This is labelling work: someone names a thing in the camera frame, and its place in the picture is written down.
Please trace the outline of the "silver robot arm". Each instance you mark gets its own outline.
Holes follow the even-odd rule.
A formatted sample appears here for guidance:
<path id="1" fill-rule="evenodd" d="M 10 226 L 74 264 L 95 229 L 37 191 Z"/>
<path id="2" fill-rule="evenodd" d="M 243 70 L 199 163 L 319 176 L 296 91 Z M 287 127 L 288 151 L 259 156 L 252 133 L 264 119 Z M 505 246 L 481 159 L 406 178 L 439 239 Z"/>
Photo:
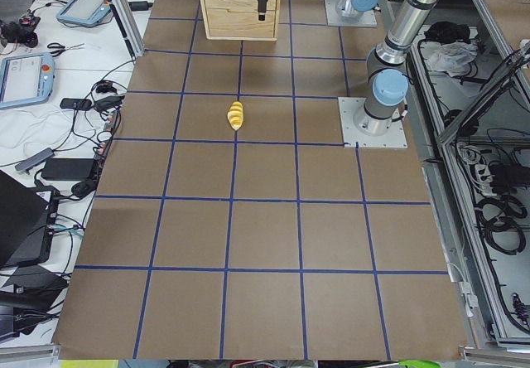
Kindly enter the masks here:
<path id="1" fill-rule="evenodd" d="M 354 114 L 356 128 L 370 136 L 385 134 L 406 97 L 408 78 L 403 63 L 413 39 L 438 0 L 404 0 L 384 41 L 367 58 L 370 92 Z"/>

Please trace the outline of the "rear arm base plate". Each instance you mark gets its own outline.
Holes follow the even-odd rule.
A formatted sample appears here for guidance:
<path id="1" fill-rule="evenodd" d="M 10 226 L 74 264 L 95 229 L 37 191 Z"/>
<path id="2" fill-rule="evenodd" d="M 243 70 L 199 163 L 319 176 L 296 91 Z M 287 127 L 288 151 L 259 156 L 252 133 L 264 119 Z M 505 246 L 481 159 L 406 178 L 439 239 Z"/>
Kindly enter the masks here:
<path id="1" fill-rule="evenodd" d="M 377 0 L 325 0 L 327 25 L 333 27 L 376 27 Z"/>

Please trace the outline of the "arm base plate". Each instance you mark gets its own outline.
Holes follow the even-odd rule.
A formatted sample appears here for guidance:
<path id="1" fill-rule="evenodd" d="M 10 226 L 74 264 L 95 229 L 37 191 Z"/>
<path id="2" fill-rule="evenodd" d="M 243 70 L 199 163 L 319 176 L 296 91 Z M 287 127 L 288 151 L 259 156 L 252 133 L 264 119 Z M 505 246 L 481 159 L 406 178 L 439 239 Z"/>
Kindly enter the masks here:
<path id="1" fill-rule="evenodd" d="M 374 119 L 364 110 L 365 98 L 339 97 L 340 124 L 346 148 L 407 149 L 399 108 L 390 119 Z"/>

